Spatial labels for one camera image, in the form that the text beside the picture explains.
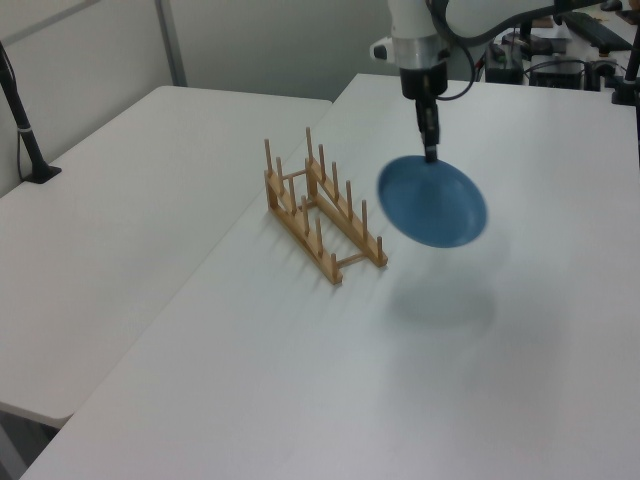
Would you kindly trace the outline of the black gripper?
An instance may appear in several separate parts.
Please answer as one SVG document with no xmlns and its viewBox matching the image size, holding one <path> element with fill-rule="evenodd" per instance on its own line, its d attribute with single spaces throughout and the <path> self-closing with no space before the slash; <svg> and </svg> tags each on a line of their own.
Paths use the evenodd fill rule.
<svg viewBox="0 0 640 480">
<path fill-rule="evenodd" d="M 425 160 L 434 163 L 438 160 L 440 124 L 435 101 L 421 102 L 427 97 L 436 98 L 448 88 L 446 63 L 438 63 L 427 69 L 399 69 L 402 94 L 415 101 L 417 124 L 423 132 Z"/>
</svg>

